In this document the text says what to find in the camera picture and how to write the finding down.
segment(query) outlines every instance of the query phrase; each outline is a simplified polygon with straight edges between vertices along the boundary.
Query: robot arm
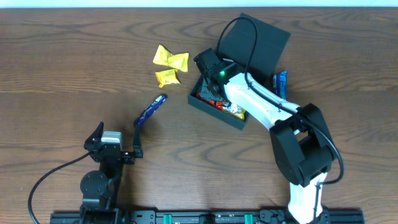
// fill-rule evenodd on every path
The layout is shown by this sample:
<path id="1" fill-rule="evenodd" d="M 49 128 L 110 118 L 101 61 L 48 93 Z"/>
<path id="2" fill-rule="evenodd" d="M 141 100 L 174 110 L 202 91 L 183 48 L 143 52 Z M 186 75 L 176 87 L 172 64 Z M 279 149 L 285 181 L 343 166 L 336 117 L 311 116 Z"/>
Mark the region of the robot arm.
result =
<path id="1" fill-rule="evenodd" d="M 256 82 L 249 73 L 248 80 L 252 83 L 252 88 L 255 88 L 257 91 L 261 92 L 262 95 L 268 97 L 277 104 L 282 105 L 284 108 L 288 108 L 294 112 L 297 112 L 296 108 L 299 108 L 299 105 L 279 98 L 278 96 L 264 88 L 262 85 L 260 85 L 258 82 Z M 252 116 L 260 121 L 260 123 L 264 125 L 268 130 L 275 126 L 275 123 L 277 121 L 285 121 L 292 116 L 285 111 L 281 111 L 274 105 L 270 104 L 268 101 L 262 99 L 258 94 L 253 92 L 253 90 L 249 89 L 243 73 L 239 73 L 230 78 L 229 82 L 224 86 L 224 90 L 225 96 L 229 99 L 230 102 L 242 106 Z M 298 129 L 293 130 L 294 134 L 297 134 L 299 132 L 300 130 Z M 289 141 L 291 139 L 282 138 L 282 141 L 283 140 Z M 279 169 L 281 169 L 281 171 L 289 169 L 286 168 L 285 162 L 281 162 L 281 160 L 279 160 L 277 156 L 280 156 L 280 154 L 275 154 L 275 159 L 277 161 Z M 299 223 L 310 223 L 312 221 L 313 209 L 317 193 L 316 184 L 318 182 L 324 181 L 326 175 L 327 172 L 321 172 L 320 174 L 312 178 L 310 183 L 306 186 L 302 186 L 297 183 L 290 183 L 289 212 Z M 317 216 L 322 213 L 322 206 L 320 205 L 321 194 L 322 189 L 320 189 L 318 195 L 319 197 L 317 201 Z"/>
<path id="2" fill-rule="evenodd" d="M 251 83 L 249 88 L 243 67 L 236 63 L 228 64 L 225 60 L 221 61 L 212 49 L 200 53 L 194 61 L 208 82 L 207 89 L 213 95 L 243 107 L 269 130 L 276 164 L 290 182 L 289 212 L 299 223 L 309 223 L 313 220 L 317 198 L 316 216 L 319 216 L 322 212 L 320 205 L 322 188 L 317 197 L 316 184 L 325 180 L 335 155 L 318 132 L 275 105 L 281 105 L 310 119 L 325 136 L 331 139 L 321 111 L 313 104 L 301 108 L 295 103 L 279 98 L 256 82 L 250 73 L 247 74 Z M 257 93 L 275 104 L 268 102 Z M 308 136 L 298 141 L 295 135 L 300 132 L 307 133 Z"/>
<path id="3" fill-rule="evenodd" d="M 271 93 L 264 88 L 248 73 L 248 80 L 252 83 L 252 87 L 260 91 L 264 96 L 267 96 L 277 104 L 281 104 L 284 108 L 291 109 L 296 112 L 296 108 L 300 107 L 295 103 L 288 102 L 279 98 L 277 95 Z M 230 102 L 236 103 L 243 107 L 246 111 L 255 117 L 262 125 L 268 130 L 275 125 L 275 122 L 280 120 L 284 121 L 291 117 L 291 114 L 279 110 L 274 105 L 262 99 L 253 90 L 248 88 L 246 84 L 244 73 L 239 73 L 229 79 L 229 82 L 224 86 L 225 95 Z"/>

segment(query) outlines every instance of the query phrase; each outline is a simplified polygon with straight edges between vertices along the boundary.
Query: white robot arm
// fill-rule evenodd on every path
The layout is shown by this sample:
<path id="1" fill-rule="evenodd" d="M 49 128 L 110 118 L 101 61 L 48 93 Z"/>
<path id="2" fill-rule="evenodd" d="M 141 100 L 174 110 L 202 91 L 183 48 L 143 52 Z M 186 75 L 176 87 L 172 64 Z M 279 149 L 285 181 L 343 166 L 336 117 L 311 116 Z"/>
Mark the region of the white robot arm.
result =
<path id="1" fill-rule="evenodd" d="M 296 112 L 297 108 L 300 106 L 288 102 L 277 95 L 273 94 L 271 91 L 264 88 L 258 82 L 256 82 L 253 77 L 248 73 L 248 80 L 252 83 L 252 88 L 261 92 L 263 96 L 268 97 L 277 104 L 288 108 Z M 275 125 L 276 121 L 284 121 L 291 117 L 292 115 L 278 109 L 278 107 L 270 104 L 268 101 L 261 98 L 258 94 L 253 92 L 252 89 L 248 88 L 246 83 L 244 73 L 239 73 L 234 77 L 229 79 L 229 82 L 224 86 L 225 95 L 230 102 L 236 103 L 237 105 L 243 107 L 246 111 L 255 117 L 262 125 L 264 125 L 268 130 Z M 315 205 L 316 197 L 316 184 L 325 180 L 327 173 L 321 173 L 314 177 L 306 187 L 302 187 L 300 184 L 296 185 L 290 183 L 290 202 L 289 202 L 289 212 L 293 217 L 300 223 L 310 223 L 313 219 L 313 210 Z M 319 192 L 319 197 L 317 201 L 317 216 L 322 212 L 321 202 L 322 190 Z"/>

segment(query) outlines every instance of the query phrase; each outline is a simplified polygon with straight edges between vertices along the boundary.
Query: black box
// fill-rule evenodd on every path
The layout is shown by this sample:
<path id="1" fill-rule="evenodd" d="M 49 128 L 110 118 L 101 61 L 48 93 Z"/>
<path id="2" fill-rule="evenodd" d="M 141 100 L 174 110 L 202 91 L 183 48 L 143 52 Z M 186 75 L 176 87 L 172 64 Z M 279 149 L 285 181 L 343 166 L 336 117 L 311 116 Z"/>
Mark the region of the black box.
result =
<path id="1" fill-rule="evenodd" d="M 246 14 L 242 13 L 241 16 L 251 18 L 257 26 L 257 47 L 254 51 L 249 73 L 257 82 L 266 86 L 290 37 L 290 33 Z M 253 41 L 254 29 L 251 23 L 245 20 L 238 20 L 221 41 L 220 55 L 245 66 L 252 50 Z M 195 96 L 202 83 L 203 78 L 200 77 L 188 95 L 188 104 L 242 130 L 248 121 L 249 113 L 245 112 L 244 121 L 241 121 L 199 100 Z"/>
<path id="2" fill-rule="evenodd" d="M 216 117 L 216 118 L 234 126 L 235 128 L 242 130 L 244 128 L 244 125 L 248 121 L 249 113 L 247 111 L 244 112 L 244 121 L 242 121 L 238 118 L 235 118 L 234 116 L 223 113 L 222 111 L 210 106 L 209 104 L 203 102 L 202 100 L 199 100 L 195 96 L 198 93 L 198 91 L 200 90 L 202 82 L 203 82 L 203 78 L 200 77 L 197 84 L 195 85 L 195 87 L 193 87 L 193 90 L 188 95 L 188 104 L 212 115 L 213 117 Z"/>

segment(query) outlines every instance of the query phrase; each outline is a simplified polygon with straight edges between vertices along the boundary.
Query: wire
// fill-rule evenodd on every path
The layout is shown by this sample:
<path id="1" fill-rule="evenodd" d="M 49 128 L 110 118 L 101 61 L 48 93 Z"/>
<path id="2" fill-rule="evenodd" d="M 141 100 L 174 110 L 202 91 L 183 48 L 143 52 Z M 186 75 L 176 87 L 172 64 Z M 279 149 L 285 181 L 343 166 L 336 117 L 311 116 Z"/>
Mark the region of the wire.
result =
<path id="1" fill-rule="evenodd" d="M 251 62 L 251 59 L 253 57 L 254 51 L 256 49 L 256 45 L 257 45 L 257 26 L 256 26 L 256 24 L 254 23 L 254 21 L 252 19 L 250 19 L 248 17 L 237 17 L 237 18 L 233 19 L 231 22 L 229 22 L 226 25 L 226 27 L 224 28 L 224 30 L 222 31 L 222 33 L 221 33 L 221 35 L 220 35 L 220 37 L 218 39 L 217 48 L 216 48 L 216 54 L 218 55 L 218 49 L 220 47 L 221 39 L 223 38 L 223 35 L 224 35 L 225 31 L 227 30 L 227 28 L 234 21 L 237 21 L 237 20 L 240 20 L 240 19 L 244 19 L 244 20 L 249 21 L 253 25 L 254 31 L 255 31 L 253 48 L 251 50 L 251 54 L 250 54 L 250 57 L 248 59 L 248 62 L 246 63 L 246 68 L 244 69 L 244 79 L 245 79 L 246 83 L 248 84 L 248 88 L 250 88 L 253 92 L 255 92 L 257 95 L 259 95 L 262 99 L 266 100 L 268 103 L 274 105 L 275 107 L 277 107 L 278 109 L 280 109 L 282 111 L 285 111 L 286 113 L 291 114 L 294 118 L 300 120 L 303 124 L 311 127 L 313 130 L 315 130 L 317 133 L 319 133 L 327 141 L 329 147 L 334 152 L 334 155 L 336 156 L 336 158 L 338 160 L 338 163 L 339 163 L 339 166 L 340 166 L 339 176 L 336 179 L 333 179 L 333 180 L 318 182 L 316 184 L 316 186 L 315 186 L 317 188 L 317 192 L 316 192 L 316 195 L 315 195 L 314 215 L 313 215 L 313 221 L 315 222 L 315 219 L 317 217 L 317 202 L 318 202 L 318 195 L 319 195 L 320 186 L 321 185 L 327 185 L 327 184 L 335 184 L 335 183 L 339 182 L 343 178 L 344 171 L 345 171 L 343 159 L 341 158 L 341 155 L 340 155 L 337 147 L 335 146 L 335 144 L 331 141 L 331 139 L 323 131 L 320 130 L 320 128 L 314 122 L 312 122 L 310 119 L 305 118 L 305 117 L 301 116 L 300 114 L 298 114 L 298 113 L 296 113 L 296 112 L 294 112 L 294 111 L 292 111 L 292 110 L 290 110 L 288 108 L 283 107 L 280 103 L 277 103 L 277 102 L 273 101 L 272 99 L 264 96 L 258 90 L 256 90 L 255 88 L 252 87 L 252 83 L 249 82 L 249 79 L 248 79 L 248 70 L 249 70 L 250 62 Z"/>
<path id="2" fill-rule="evenodd" d="M 36 182 L 36 184 L 33 186 L 32 190 L 30 191 L 29 199 L 28 199 L 28 201 L 27 201 L 27 209 L 28 209 L 28 211 L 29 211 L 29 215 L 30 215 L 30 217 L 32 218 L 32 220 L 33 220 L 33 222 L 34 222 L 35 224 L 40 224 L 40 223 L 39 223 L 39 221 L 37 221 L 36 216 L 33 214 L 33 209 L 32 209 L 32 198 L 33 198 L 33 194 L 34 194 L 36 188 L 39 186 L 39 184 L 40 184 L 46 177 L 48 177 L 49 175 L 51 175 L 51 174 L 54 173 L 55 171 L 60 170 L 60 169 L 62 169 L 62 168 L 64 168 L 64 167 L 66 167 L 66 166 L 69 166 L 69 165 L 71 165 L 71 164 L 74 164 L 75 162 L 78 162 L 78 161 L 80 161 L 80 160 L 86 158 L 88 155 L 90 155 L 90 153 L 91 153 L 91 152 L 87 152 L 85 155 L 83 155 L 83 156 L 81 156 L 81 157 L 75 159 L 74 161 L 67 162 L 67 163 L 64 164 L 64 165 L 60 165 L 60 166 L 58 166 L 57 168 L 54 168 L 54 169 L 50 170 L 48 173 L 44 174 L 44 176 L 42 176 L 42 178 L 40 178 L 40 179 Z"/>

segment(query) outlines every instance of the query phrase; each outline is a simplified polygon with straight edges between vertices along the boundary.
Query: green connector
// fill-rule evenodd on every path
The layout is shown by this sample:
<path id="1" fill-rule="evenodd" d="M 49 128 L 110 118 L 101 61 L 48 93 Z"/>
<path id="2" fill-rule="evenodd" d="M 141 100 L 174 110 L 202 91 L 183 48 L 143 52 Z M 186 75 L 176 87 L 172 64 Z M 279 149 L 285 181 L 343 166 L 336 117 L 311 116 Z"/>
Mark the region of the green connector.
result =
<path id="1" fill-rule="evenodd" d="M 163 216 L 163 224 L 172 224 L 172 216 L 164 215 Z"/>
<path id="2" fill-rule="evenodd" d="M 253 224 L 253 215 L 252 214 L 244 215 L 244 224 Z"/>

